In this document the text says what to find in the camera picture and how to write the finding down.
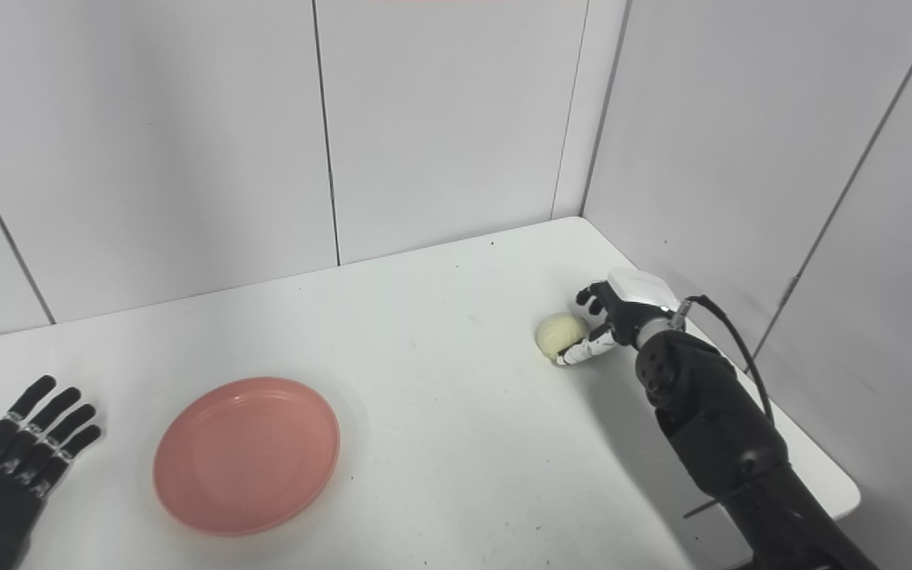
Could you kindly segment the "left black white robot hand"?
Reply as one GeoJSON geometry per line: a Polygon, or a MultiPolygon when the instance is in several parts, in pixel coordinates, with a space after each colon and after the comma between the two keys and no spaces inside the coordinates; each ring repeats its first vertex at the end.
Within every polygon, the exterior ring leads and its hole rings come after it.
{"type": "Polygon", "coordinates": [[[52,396],[55,386],[41,376],[0,418],[0,569],[21,566],[48,496],[102,434],[80,389],[52,396]]]}

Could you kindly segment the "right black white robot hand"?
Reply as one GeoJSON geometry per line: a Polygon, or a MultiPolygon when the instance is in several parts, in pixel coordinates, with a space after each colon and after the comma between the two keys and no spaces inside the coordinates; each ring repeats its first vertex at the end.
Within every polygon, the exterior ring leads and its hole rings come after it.
{"type": "Polygon", "coordinates": [[[638,350],[656,333],[687,329],[682,303],[669,285],[637,269],[611,271],[604,280],[579,290],[575,303],[603,322],[555,352],[551,360],[558,366],[576,365],[618,346],[638,350]]]}

